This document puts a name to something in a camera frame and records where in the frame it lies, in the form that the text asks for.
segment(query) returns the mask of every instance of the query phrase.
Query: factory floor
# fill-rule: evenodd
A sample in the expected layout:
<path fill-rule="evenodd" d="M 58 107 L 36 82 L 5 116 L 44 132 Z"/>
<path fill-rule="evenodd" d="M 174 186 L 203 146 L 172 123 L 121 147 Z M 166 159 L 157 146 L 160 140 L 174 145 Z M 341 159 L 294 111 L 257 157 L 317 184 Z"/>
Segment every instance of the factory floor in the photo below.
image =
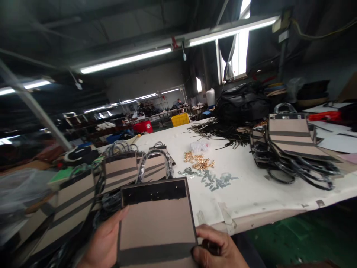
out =
<path fill-rule="evenodd" d="M 246 232 L 267 268 L 331 260 L 357 267 L 357 199 Z"/>

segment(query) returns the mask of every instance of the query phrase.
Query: worker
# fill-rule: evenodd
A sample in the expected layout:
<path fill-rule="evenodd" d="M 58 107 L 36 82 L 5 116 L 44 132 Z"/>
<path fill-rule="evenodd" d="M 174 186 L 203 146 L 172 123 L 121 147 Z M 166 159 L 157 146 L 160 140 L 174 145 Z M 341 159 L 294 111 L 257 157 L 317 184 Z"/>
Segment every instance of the worker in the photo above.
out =
<path fill-rule="evenodd" d="M 94 234 L 87 252 L 77 268 L 111 268 L 116 264 L 119 222 L 128 214 L 129 207 L 116 212 Z M 249 268 L 232 238 L 207 225 L 196 228 L 198 237 L 207 239 L 220 247 L 220 256 L 211 255 L 206 249 L 196 246 L 192 250 L 194 260 L 201 267 Z"/>

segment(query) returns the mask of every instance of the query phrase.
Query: white work table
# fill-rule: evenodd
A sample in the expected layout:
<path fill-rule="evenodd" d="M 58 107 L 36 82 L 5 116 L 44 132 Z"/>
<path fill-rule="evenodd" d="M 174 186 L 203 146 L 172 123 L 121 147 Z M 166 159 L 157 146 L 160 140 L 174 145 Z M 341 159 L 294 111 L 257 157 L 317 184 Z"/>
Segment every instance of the white work table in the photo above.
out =
<path fill-rule="evenodd" d="M 200 138 L 196 133 L 182 132 L 188 131 L 187 128 L 193 124 L 205 121 L 144 135 L 136 144 L 144 152 L 158 141 L 167 145 L 176 162 L 174 178 L 182 177 L 178 171 L 192 167 L 191 163 L 183 161 L 184 152 L 190 151 L 190 143 Z M 210 149 L 205 158 L 216 161 L 210 170 L 218 178 L 222 173 L 229 172 L 238 179 L 231 180 L 231 185 L 223 189 L 211 192 L 201 182 L 201 177 L 187 176 L 196 226 L 206 223 L 232 235 L 357 196 L 357 172 L 335 179 L 336 188 L 330 192 L 317 189 L 301 178 L 291 185 L 284 185 L 264 177 L 267 171 L 256 166 L 249 145 L 238 146 L 235 150 L 232 146 L 216 150 L 223 147 L 227 140 L 209 142 Z"/>

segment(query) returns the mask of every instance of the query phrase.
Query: black bag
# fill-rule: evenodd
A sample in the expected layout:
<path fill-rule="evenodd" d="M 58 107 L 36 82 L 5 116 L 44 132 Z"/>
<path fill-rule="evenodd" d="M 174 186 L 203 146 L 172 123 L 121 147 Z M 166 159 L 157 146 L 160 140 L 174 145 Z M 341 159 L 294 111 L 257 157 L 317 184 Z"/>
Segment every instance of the black bag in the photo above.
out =
<path fill-rule="evenodd" d="M 246 125 L 245 122 L 261 121 L 269 114 L 269 99 L 251 84 L 242 84 L 222 92 L 219 97 L 215 117 L 220 122 Z"/>

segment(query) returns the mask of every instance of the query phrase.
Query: electrical wire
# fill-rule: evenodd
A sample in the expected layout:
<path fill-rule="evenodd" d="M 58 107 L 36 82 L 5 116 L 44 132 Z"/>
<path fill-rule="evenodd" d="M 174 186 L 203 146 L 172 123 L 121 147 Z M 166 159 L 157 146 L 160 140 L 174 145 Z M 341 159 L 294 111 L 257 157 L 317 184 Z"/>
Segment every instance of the electrical wire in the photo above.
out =
<path fill-rule="evenodd" d="M 296 27 L 296 30 L 298 32 L 298 35 L 300 35 L 303 39 L 307 39 L 307 40 L 319 40 L 319 39 L 324 39 L 326 37 L 329 37 L 331 35 L 334 35 L 336 33 L 339 33 L 339 32 L 342 32 L 350 27 L 352 27 L 353 25 L 355 25 L 357 23 L 357 18 L 355 17 L 352 21 L 350 21 L 349 23 L 347 23 L 345 26 L 343 26 L 342 28 L 336 30 L 336 31 L 333 31 L 333 32 L 330 32 L 329 34 L 325 34 L 325 35 L 320 35 L 320 36 L 311 36 L 311 35 L 307 35 L 307 34 L 304 34 L 301 29 L 300 29 L 300 26 L 299 26 L 299 23 L 295 20 L 295 19 L 290 19 L 291 22 L 293 23 L 293 25 Z"/>

